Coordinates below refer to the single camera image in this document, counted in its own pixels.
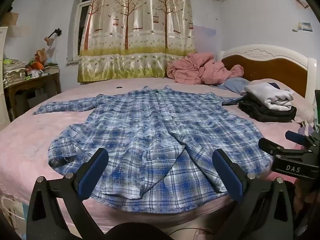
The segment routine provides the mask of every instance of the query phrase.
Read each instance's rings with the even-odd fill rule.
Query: wall
[[[73,23],[77,0],[45,0],[43,6],[43,18],[37,37],[38,48],[48,48],[44,37],[50,35],[55,29],[60,28],[62,34],[55,37],[55,41],[47,54],[52,55],[52,61],[60,67],[61,90],[65,91],[79,86],[77,82],[78,66],[67,66],[68,40],[73,37]]]
[[[8,37],[5,40],[4,55],[17,58],[26,63],[34,57],[37,50],[39,19],[44,0],[14,0],[12,12],[18,13],[17,25],[23,31],[21,37]]]
[[[204,52],[207,48],[206,51],[216,55],[221,50],[222,43],[220,2],[215,0],[191,0],[191,7],[196,49]],[[198,27],[213,29],[216,34],[212,36],[210,30]]]
[[[5,56],[28,62],[37,49],[46,48],[52,61],[59,64],[62,91],[79,86],[77,65],[66,66],[68,42],[73,35],[73,18],[77,4],[78,0],[15,0],[12,12],[19,13],[17,26],[22,26],[25,30],[21,37],[6,38]],[[62,35],[56,37],[49,48],[44,37],[57,28],[62,30]]]
[[[294,0],[226,0],[220,6],[222,49],[248,44],[270,44],[295,50],[320,61],[320,23],[310,8]],[[313,32],[292,28],[310,22]]]

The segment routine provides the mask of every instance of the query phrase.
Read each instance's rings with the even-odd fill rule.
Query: shirt sleeve
[[[52,112],[83,112],[97,107],[97,98],[81,98],[66,102],[50,102],[38,108],[33,114]]]

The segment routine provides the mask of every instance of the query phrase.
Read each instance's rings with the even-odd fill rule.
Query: curtain
[[[190,0],[92,0],[78,82],[165,77],[167,63],[194,52]]]

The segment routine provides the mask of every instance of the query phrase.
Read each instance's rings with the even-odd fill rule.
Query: cable
[[[195,240],[195,237],[196,237],[196,233],[197,233],[197,231],[195,232],[195,234],[194,234],[194,236],[193,236],[193,240]]]
[[[14,202],[12,199],[7,198],[7,197],[5,197],[5,196],[2,196],[2,198],[1,198],[1,205],[3,206],[3,208],[4,208],[8,213],[10,213],[10,214],[12,214],[12,215],[16,216],[17,218],[20,218],[20,219],[25,220],[24,218],[19,217],[18,215],[16,215],[16,214],[12,213],[11,211],[9,211],[9,210],[4,206],[4,202],[3,202],[3,200],[4,200],[4,199],[7,199],[7,200],[10,200],[11,202]]]
[[[205,229],[201,229],[201,228],[180,228],[180,229],[177,229],[177,230],[171,232],[170,234],[168,234],[168,236],[171,236],[173,233],[178,232],[180,230],[184,230],[184,229],[197,229],[197,230],[201,230],[201,231],[204,231],[206,233],[209,233],[209,234],[213,234],[212,232],[210,232],[208,230],[205,230]]]

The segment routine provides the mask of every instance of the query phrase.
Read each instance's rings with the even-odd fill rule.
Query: white cabinet
[[[10,123],[3,91],[3,48],[8,27],[0,27],[0,130]]]

